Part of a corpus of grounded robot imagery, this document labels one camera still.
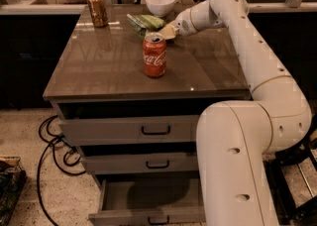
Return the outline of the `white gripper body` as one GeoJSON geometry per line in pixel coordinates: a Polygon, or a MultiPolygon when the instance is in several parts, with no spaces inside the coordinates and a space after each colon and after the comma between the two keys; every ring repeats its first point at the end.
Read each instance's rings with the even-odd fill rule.
{"type": "Polygon", "coordinates": [[[189,9],[186,9],[179,13],[173,21],[173,25],[179,35],[189,36],[191,33],[189,9]]]}

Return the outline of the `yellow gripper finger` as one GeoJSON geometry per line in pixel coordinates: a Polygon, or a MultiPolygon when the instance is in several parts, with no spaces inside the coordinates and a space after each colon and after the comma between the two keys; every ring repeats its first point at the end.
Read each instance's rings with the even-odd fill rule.
{"type": "Polygon", "coordinates": [[[166,40],[175,39],[178,35],[178,29],[173,25],[173,23],[169,23],[165,25],[162,29],[158,31],[166,40]]]}

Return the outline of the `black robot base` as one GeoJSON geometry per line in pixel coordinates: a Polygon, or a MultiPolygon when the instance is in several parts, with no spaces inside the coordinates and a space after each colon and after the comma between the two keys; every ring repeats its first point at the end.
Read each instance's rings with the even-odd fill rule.
{"type": "Polygon", "coordinates": [[[280,226],[317,226],[317,116],[296,145],[265,162],[280,226]]]}

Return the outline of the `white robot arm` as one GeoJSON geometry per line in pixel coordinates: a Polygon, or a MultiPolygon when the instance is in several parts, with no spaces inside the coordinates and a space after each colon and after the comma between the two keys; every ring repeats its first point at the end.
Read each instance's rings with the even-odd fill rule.
{"type": "Polygon", "coordinates": [[[199,117],[196,148],[207,226],[279,226],[263,156],[304,138],[312,119],[308,101],[249,20],[246,0],[206,0],[170,26],[182,36],[225,27],[252,96],[214,103],[199,117]]]}

